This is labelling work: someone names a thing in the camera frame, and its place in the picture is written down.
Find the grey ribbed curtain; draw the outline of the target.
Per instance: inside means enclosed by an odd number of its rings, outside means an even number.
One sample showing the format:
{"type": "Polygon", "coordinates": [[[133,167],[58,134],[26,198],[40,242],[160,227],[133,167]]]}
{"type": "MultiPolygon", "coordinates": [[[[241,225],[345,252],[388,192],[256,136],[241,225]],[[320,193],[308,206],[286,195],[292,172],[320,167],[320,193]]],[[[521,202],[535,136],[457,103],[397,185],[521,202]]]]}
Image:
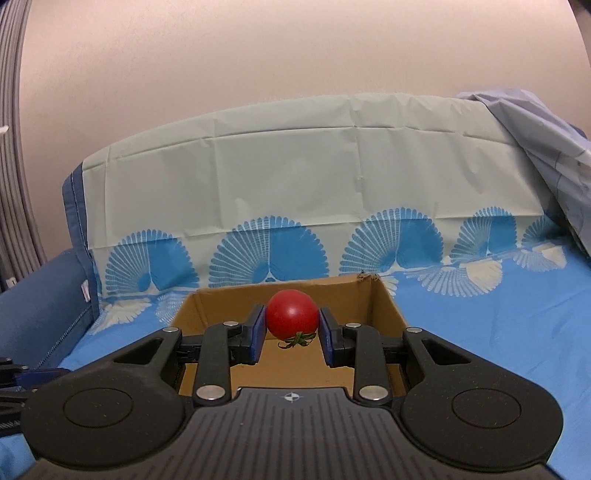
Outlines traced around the grey ribbed curtain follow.
{"type": "Polygon", "coordinates": [[[31,3],[1,3],[1,290],[39,269],[46,256],[28,192],[20,119],[20,73],[31,3]]]}

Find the blue fan-pattern cloth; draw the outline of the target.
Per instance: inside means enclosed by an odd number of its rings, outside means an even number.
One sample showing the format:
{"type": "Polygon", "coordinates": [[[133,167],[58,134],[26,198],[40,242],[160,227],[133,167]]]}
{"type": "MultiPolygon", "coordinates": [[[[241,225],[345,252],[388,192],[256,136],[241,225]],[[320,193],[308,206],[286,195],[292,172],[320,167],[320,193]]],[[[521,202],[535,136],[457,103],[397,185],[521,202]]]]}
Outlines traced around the blue fan-pattern cloth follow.
{"type": "Polygon", "coordinates": [[[87,157],[99,316],[76,369],[199,289],[379,277],[404,319],[549,390],[590,475],[590,251],[479,101],[331,96],[164,125],[87,157]]]}

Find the dark blue sofa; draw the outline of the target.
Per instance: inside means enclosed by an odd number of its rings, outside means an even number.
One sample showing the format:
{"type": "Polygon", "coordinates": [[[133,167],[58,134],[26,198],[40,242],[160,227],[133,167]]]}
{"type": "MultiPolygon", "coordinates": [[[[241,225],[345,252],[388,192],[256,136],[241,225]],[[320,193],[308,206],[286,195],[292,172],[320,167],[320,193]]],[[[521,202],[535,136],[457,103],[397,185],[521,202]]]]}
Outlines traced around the dark blue sofa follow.
{"type": "Polygon", "coordinates": [[[62,198],[72,247],[1,294],[1,355],[31,368],[58,366],[99,316],[81,167],[62,198]]]}

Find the red tomato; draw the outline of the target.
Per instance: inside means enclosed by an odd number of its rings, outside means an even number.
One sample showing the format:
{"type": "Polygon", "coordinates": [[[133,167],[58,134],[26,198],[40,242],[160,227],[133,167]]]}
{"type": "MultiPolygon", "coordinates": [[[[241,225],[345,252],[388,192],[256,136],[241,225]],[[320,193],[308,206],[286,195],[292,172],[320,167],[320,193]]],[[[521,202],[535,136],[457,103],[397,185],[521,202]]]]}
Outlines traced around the red tomato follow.
{"type": "Polygon", "coordinates": [[[308,346],[317,336],[319,323],[317,304],[300,290],[281,290],[266,304],[266,329],[280,341],[280,349],[308,346]]]}

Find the brown cardboard box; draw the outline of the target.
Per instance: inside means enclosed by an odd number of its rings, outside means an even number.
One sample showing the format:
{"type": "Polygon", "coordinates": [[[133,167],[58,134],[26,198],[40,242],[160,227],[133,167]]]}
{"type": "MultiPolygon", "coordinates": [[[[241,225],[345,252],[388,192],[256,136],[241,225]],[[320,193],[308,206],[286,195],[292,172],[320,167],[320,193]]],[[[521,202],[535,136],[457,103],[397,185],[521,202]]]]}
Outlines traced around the brown cardboard box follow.
{"type": "Polygon", "coordinates": [[[287,283],[199,289],[188,295],[172,325],[185,336],[198,335],[226,321],[243,322],[257,305],[269,305],[267,333],[256,365],[230,369],[232,391],[239,387],[325,388],[353,392],[353,369],[325,365],[320,339],[308,345],[280,347],[297,333],[318,333],[320,309],[327,307],[339,324],[360,323],[399,337],[407,322],[379,277],[356,274],[287,283]]]}

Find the light blue crumpled cloth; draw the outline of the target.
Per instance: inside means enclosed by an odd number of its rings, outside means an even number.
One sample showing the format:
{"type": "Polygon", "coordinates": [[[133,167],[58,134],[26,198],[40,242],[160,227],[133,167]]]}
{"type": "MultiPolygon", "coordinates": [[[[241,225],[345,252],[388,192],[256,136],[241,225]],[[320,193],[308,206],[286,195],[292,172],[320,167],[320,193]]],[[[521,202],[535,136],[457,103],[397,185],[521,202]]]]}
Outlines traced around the light blue crumpled cloth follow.
{"type": "Polygon", "coordinates": [[[580,248],[590,251],[590,140],[534,93],[517,88],[463,92],[514,137],[556,198],[580,248]]]}

